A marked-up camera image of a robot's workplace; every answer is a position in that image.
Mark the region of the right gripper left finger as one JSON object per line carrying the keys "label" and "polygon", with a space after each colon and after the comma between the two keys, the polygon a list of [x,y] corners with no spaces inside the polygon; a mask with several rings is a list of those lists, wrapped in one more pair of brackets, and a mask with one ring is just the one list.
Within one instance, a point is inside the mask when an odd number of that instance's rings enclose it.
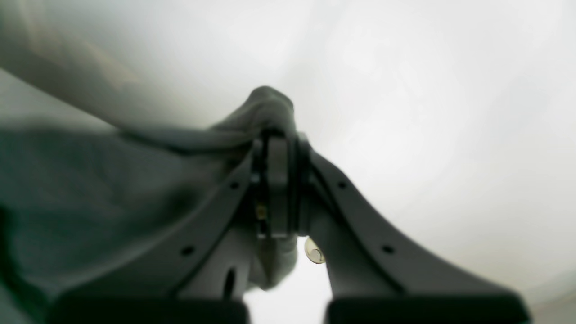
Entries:
{"label": "right gripper left finger", "polygon": [[288,140],[265,135],[200,209],[143,255],[64,294],[52,324],[248,324],[257,242],[288,236]]}

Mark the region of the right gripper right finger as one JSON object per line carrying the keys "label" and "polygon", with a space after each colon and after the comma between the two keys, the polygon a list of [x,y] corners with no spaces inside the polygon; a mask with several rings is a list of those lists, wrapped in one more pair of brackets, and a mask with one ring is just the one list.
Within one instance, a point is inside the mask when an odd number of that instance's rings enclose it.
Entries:
{"label": "right gripper right finger", "polygon": [[333,292],[326,324],[529,324],[518,295],[461,269],[389,223],[298,134],[290,144],[291,225],[323,252]]}

